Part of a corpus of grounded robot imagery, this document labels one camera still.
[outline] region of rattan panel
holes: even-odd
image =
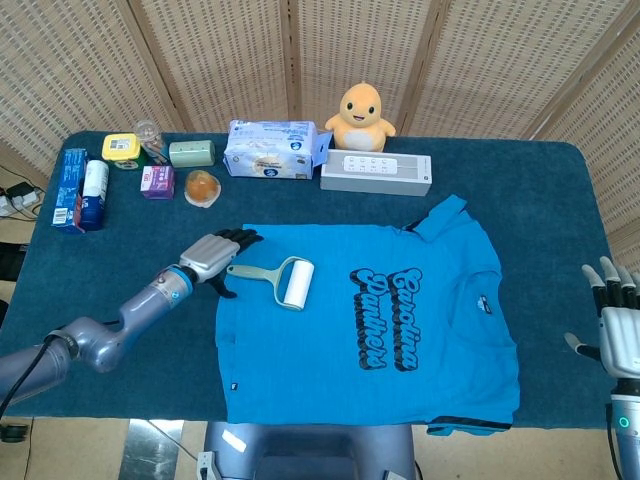
[[[234,118],[286,119],[287,95],[275,0],[144,0],[146,16],[196,130]]]
[[[78,130],[175,130],[112,1],[1,2],[0,39],[1,135],[43,173]]]
[[[454,0],[410,133],[521,136],[626,3]]]
[[[620,265],[625,265],[629,271],[640,273],[640,238],[632,247],[625,249],[614,249],[613,256]]]
[[[640,218],[640,31],[545,138],[571,142],[586,157],[607,232]]]
[[[364,80],[395,125],[428,9],[419,0],[300,0],[303,118],[322,128],[344,92]]]

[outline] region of blue t-shirt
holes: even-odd
[[[404,229],[245,225],[264,241],[234,263],[295,255],[315,271],[301,312],[267,282],[227,276],[238,298],[220,301],[216,343],[229,421],[508,428],[518,363],[500,262],[464,206],[451,196]]]

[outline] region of blue tablecloth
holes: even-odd
[[[100,158],[104,132],[72,135],[63,148]],[[608,253],[584,158],[564,143],[393,138],[386,150],[429,154],[434,184],[422,197],[322,191],[312,181],[230,177],[222,134],[209,168],[222,194],[209,209],[184,199],[189,169],[177,170],[172,201],[146,200],[140,173],[111,169],[104,229],[65,235],[50,227],[53,172],[5,325],[0,353],[39,343],[79,316],[114,319],[121,303],[202,235],[256,224],[402,226],[457,194],[487,231],[502,262],[501,304],[520,361],[516,426],[596,427],[612,382],[564,343],[567,330],[597,340],[591,292],[580,266]],[[200,286],[138,342],[121,367],[99,375],[74,365],[67,381],[14,405],[10,414],[215,420],[226,417],[214,345],[217,296]]]

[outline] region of black cable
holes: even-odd
[[[27,219],[24,219],[24,218],[10,217],[10,216],[8,216],[8,215],[0,215],[0,219],[5,219],[5,220],[16,220],[16,221],[18,221],[18,222],[27,222],[27,223],[33,223],[33,222],[35,222],[35,221],[36,221],[35,219],[27,220]]]
[[[25,179],[27,182],[29,182],[29,185],[31,185],[33,188],[40,188],[38,185],[36,185],[35,183],[33,183],[31,181],[31,179],[25,177],[24,175],[20,175],[19,173],[14,172],[13,170],[9,170],[7,167],[5,167],[4,165],[0,165],[0,168],[2,168],[3,170],[6,170],[7,172],[9,172],[11,175],[15,175],[16,177],[20,177]]]
[[[153,428],[155,428],[162,436],[164,436],[168,440],[172,441],[177,447],[179,447],[184,453],[186,453],[191,458],[193,458],[196,462],[198,461],[198,459],[195,457],[195,455],[193,455],[193,453],[191,453],[189,450],[187,450],[180,442],[178,442],[178,441],[174,440],[173,438],[171,438],[171,435],[167,435],[167,432],[162,430],[157,425],[154,425],[153,422],[150,422],[149,420],[145,420],[145,422],[147,422],[149,425],[151,425]]]
[[[29,474],[29,461],[31,460],[31,440],[33,439],[33,424],[35,422],[35,418],[31,417],[31,428],[29,429],[29,450],[27,450],[27,464],[24,467],[24,477],[23,480],[27,480],[27,475]]]
[[[616,451],[613,448],[613,433],[611,431],[611,422],[613,420],[613,405],[607,403],[604,408],[605,416],[607,418],[607,439],[609,440],[609,452],[611,453],[611,461],[613,462],[613,469],[616,471],[618,480],[622,480],[622,474],[620,473],[620,468],[618,467],[618,459],[616,458]]]
[[[27,377],[31,374],[31,372],[33,372],[33,369],[36,368],[40,360],[42,360],[42,357],[44,356],[47,349],[51,345],[51,342],[55,340],[55,338],[56,337],[47,336],[47,338],[44,339],[44,343],[40,347],[40,350],[38,351],[37,355],[31,361],[31,364],[27,367],[27,369],[24,371],[22,376],[16,381],[16,383],[13,384],[13,387],[11,387],[11,389],[7,392],[7,395],[4,397],[4,400],[0,405],[0,420],[4,416],[4,413],[7,411],[7,408],[9,407],[9,402],[11,402],[11,399],[13,398],[13,396],[16,394],[18,389],[22,386],[22,384],[27,379]]]
[[[424,477],[422,476],[422,469],[420,468],[420,464],[418,463],[417,460],[414,460],[415,464],[416,464],[416,470],[418,471],[418,476],[420,477],[420,480],[424,480]]]

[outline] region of small box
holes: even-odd
[[[63,152],[58,196],[51,225],[67,233],[84,233],[80,227],[82,185],[87,168],[87,151],[70,148]]]
[[[214,153],[211,140],[173,142],[169,145],[169,158],[173,168],[210,167],[214,163]]]
[[[149,160],[133,133],[114,133],[104,137],[102,158],[122,170],[140,170]]]
[[[147,165],[142,170],[140,192],[145,198],[171,199],[173,198],[175,177],[173,167],[169,165]]]

